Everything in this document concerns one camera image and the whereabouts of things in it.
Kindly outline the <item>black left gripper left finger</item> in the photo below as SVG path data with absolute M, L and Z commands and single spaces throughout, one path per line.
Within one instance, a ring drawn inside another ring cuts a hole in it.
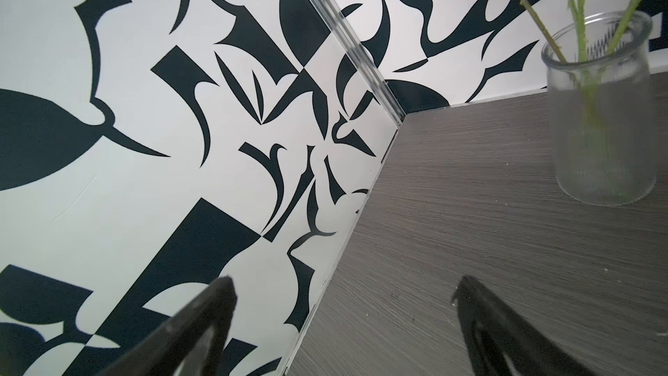
M 101 375 L 214 375 L 238 302 L 233 280 L 217 278 Z

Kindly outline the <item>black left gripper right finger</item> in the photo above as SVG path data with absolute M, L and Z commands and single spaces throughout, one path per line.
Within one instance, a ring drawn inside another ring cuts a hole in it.
M 476 375 L 593 375 L 470 275 L 452 295 Z

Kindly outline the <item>clear ribbed glass vase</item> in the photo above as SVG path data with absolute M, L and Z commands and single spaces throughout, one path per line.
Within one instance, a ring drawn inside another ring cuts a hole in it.
M 586 17 L 584 50 L 569 25 L 554 36 L 557 50 L 545 45 L 541 52 L 556 181 L 590 205 L 627 205 L 656 183 L 652 19 L 635 12 L 614 43 L 622 17 L 620 11 Z

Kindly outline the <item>red artificial rose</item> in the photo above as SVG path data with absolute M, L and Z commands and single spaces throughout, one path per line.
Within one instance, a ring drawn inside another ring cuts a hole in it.
M 519 4 L 524 8 L 524 10 L 529 14 L 530 18 L 532 19 L 532 22 L 534 22 L 536 27 L 539 29 L 544 40 L 546 40 L 546 46 L 548 52 L 552 52 L 553 56 L 557 58 L 559 63 L 561 64 L 568 63 L 568 60 L 565 57 L 564 53 L 562 52 L 560 45 L 558 44 L 555 37 L 551 35 L 546 25 L 539 17 L 539 14 L 533 8 L 532 3 L 529 0 L 518 0 L 518 1 Z M 566 2 L 567 2 L 567 8 L 570 10 L 572 14 L 573 22 L 574 23 L 579 22 L 579 17 L 582 14 L 582 10 L 579 10 L 579 7 L 576 5 L 576 0 L 566 0 Z

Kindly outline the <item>pink peony stem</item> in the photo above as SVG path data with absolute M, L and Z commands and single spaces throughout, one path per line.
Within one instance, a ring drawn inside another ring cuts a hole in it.
M 601 46 L 598 57 L 603 63 L 593 74 L 594 87 L 629 77 L 636 77 L 648 70 L 648 38 L 652 20 L 638 11 L 642 0 L 629 0 L 610 25 L 610 34 Z

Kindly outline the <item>pink carnation spray stem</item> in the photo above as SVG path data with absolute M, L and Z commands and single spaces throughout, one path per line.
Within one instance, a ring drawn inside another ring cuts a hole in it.
M 568 8 L 571 11 L 572 19 L 577 36 L 578 45 L 578 63 L 585 63 L 589 60 L 586 45 L 586 24 L 584 23 L 584 8 L 586 0 L 567 0 Z M 595 94 L 597 91 L 597 84 L 593 79 L 593 75 L 589 69 L 583 68 L 579 71 L 579 90 L 582 92 L 585 107 L 583 114 L 583 123 L 589 126 L 599 126 L 600 116 L 596 108 Z

